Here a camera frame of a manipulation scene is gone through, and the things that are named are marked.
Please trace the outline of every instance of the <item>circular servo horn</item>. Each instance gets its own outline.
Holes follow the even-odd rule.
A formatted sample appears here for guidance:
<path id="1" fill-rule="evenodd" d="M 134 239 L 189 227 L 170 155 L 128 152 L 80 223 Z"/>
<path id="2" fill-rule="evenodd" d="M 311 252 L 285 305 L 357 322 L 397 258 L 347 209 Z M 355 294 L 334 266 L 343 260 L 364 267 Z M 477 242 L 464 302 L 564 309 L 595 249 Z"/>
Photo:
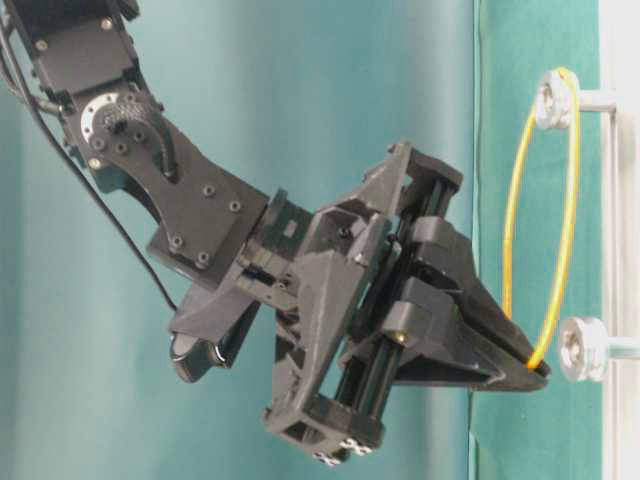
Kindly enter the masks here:
<path id="1" fill-rule="evenodd" d="M 80 127 L 82 128 L 82 136 L 87 143 L 89 143 L 91 135 L 93 135 L 93 119 L 98 113 L 98 110 L 106 105 L 116 103 L 117 100 L 117 93 L 105 93 L 94 98 L 89 103 L 87 103 L 86 107 L 84 107 L 82 116 L 80 117 Z"/>

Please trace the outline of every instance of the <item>hex screw head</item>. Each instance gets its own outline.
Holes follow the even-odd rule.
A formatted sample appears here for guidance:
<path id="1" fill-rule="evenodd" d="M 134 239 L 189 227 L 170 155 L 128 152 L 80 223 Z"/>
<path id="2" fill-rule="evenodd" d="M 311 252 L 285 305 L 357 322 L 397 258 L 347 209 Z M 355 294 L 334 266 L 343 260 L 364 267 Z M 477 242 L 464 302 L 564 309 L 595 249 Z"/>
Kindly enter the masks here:
<path id="1" fill-rule="evenodd" d="M 45 40 L 36 41 L 36 50 L 39 52 L 46 52 L 49 49 L 49 44 Z"/>
<path id="2" fill-rule="evenodd" d="M 171 247 L 175 250 L 182 248 L 184 245 L 184 239 L 180 235 L 174 235 L 171 237 Z"/>
<path id="3" fill-rule="evenodd" d="M 196 266 L 200 270 L 204 270 L 209 266 L 209 262 L 211 261 L 211 256 L 207 252 L 198 253 L 198 261 L 196 262 Z"/>
<path id="4" fill-rule="evenodd" d="M 216 187 L 214 187 L 213 185 L 205 185 L 202 188 L 202 194 L 207 198 L 211 198 L 216 194 Z"/>
<path id="5" fill-rule="evenodd" d="M 124 155 L 129 151 L 129 147 L 127 147 L 126 143 L 119 143 L 116 145 L 116 153 L 118 155 Z"/>
<path id="6" fill-rule="evenodd" d="M 87 165 L 89 165 L 91 170 L 98 170 L 102 168 L 102 162 L 98 158 L 90 158 Z"/>
<path id="7" fill-rule="evenodd" d="M 242 204 L 239 201 L 234 200 L 229 203 L 229 210 L 231 210 L 233 213 L 238 213 L 241 209 Z"/>
<path id="8" fill-rule="evenodd" d="M 102 138 L 95 137 L 91 139 L 91 148 L 93 148 L 96 152 L 102 152 L 106 147 L 107 144 Z"/>
<path id="9" fill-rule="evenodd" d="M 144 134 L 144 132 L 136 132 L 133 134 L 133 140 L 136 143 L 144 143 L 147 140 L 147 136 Z"/>
<path id="10" fill-rule="evenodd" d="M 103 18 L 100 22 L 100 28 L 102 28 L 105 32 L 108 32 L 113 28 L 113 20 L 111 20 L 109 17 Z"/>

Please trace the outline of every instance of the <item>teal backdrop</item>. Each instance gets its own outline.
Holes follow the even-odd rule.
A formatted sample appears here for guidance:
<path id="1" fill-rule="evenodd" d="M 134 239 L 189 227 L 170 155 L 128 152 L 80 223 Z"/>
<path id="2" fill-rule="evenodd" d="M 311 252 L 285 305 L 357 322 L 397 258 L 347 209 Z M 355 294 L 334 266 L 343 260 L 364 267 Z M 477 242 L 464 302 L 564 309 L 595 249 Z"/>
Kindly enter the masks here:
<path id="1" fill-rule="evenodd" d="M 408 138 L 465 174 L 450 218 L 471 234 L 472 2 L 140 4 L 147 80 L 213 161 L 317 209 Z M 233 370 L 181 383 L 162 299 L 4 91 L 0 127 L 0 477 L 466 478 L 463 391 L 395 389 L 384 448 L 334 471 L 265 433 L 268 309 Z M 107 201 L 146 244 L 142 208 Z M 159 270 L 179 299 L 187 283 Z"/>
<path id="2" fill-rule="evenodd" d="M 597 89 L 598 1 L 476 0 L 476 251 L 482 280 L 500 298 L 504 208 L 520 134 L 544 72 L 563 65 Z M 601 313 L 600 122 L 582 116 L 582 178 L 574 251 L 560 318 Z M 513 320 L 535 342 L 560 239 L 567 132 L 535 130 L 514 240 Z M 601 478 L 601 387 L 570 384 L 556 345 L 549 386 L 533 394 L 474 395 L 478 478 Z"/>

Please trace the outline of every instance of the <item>silver nut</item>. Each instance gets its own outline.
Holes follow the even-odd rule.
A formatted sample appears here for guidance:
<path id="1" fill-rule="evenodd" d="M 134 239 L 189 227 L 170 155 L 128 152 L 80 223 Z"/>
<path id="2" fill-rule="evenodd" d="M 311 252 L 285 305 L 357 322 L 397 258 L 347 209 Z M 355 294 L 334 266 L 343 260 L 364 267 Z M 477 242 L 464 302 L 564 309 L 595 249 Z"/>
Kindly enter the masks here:
<path id="1" fill-rule="evenodd" d="M 579 94 L 580 85 L 575 75 L 572 76 Z M 572 114 L 571 90 L 560 74 L 552 70 L 547 72 L 538 86 L 535 99 L 536 125 L 540 128 L 568 128 Z"/>
<path id="2" fill-rule="evenodd" d="M 558 334 L 558 356 L 572 382 L 600 382 L 607 367 L 609 335 L 597 318 L 567 318 Z"/>

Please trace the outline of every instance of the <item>screw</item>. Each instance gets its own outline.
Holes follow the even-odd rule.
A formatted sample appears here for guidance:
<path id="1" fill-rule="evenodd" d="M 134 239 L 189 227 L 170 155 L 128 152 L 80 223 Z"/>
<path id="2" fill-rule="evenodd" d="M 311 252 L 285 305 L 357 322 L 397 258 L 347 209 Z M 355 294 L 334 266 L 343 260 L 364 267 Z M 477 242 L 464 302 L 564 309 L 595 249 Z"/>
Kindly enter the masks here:
<path id="1" fill-rule="evenodd" d="M 92 170 L 98 170 L 102 168 L 102 162 L 97 158 L 90 158 L 87 164 L 89 165 L 89 168 Z"/>
<path id="2" fill-rule="evenodd" d="M 129 148 L 126 143 L 119 143 L 116 145 L 116 153 L 119 155 L 124 155 L 128 150 Z"/>
<path id="3" fill-rule="evenodd" d="M 46 52 L 49 49 L 49 44 L 45 40 L 38 40 L 36 42 L 36 50 L 39 52 Z"/>
<path id="4" fill-rule="evenodd" d="M 137 143 L 144 143 L 147 140 L 147 136 L 144 134 L 144 132 L 136 132 L 133 134 L 133 139 Z"/>
<path id="5" fill-rule="evenodd" d="M 102 28 L 105 32 L 108 32 L 113 28 L 113 20 L 111 20 L 109 17 L 103 18 L 102 22 L 100 22 L 100 28 Z"/>
<path id="6" fill-rule="evenodd" d="M 171 237 L 171 246 L 175 250 L 182 248 L 183 245 L 184 245 L 184 240 L 180 235 L 174 235 L 173 237 Z"/>
<path id="7" fill-rule="evenodd" d="M 241 208 L 242 208 L 242 204 L 237 200 L 234 200 L 229 203 L 229 210 L 231 210 L 233 213 L 238 213 Z"/>
<path id="8" fill-rule="evenodd" d="M 610 337 L 597 318 L 567 318 L 558 334 L 560 366 L 574 382 L 604 378 L 609 359 L 640 359 L 640 338 Z"/>
<path id="9" fill-rule="evenodd" d="M 102 152 L 106 146 L 106 142 L 100 137 L 96 137 L 91 140 L 91 147 L 97 152 Z"/>
<path id="10" fill-rule="evenodd" d="M 216 187 L 213 185 L 205 185 L 202 188 L 202 194 L 207 198 L 211 198 L 216 194 Z"/>
<path id="11" fill-rule="evenodd" d="M 209 261 L 211 260 L 211 256 L 207 252 L 200 252 L 198 254 L 198 261 L 196 262 L 196 266 L 204 270 L 209 266 Z"/>

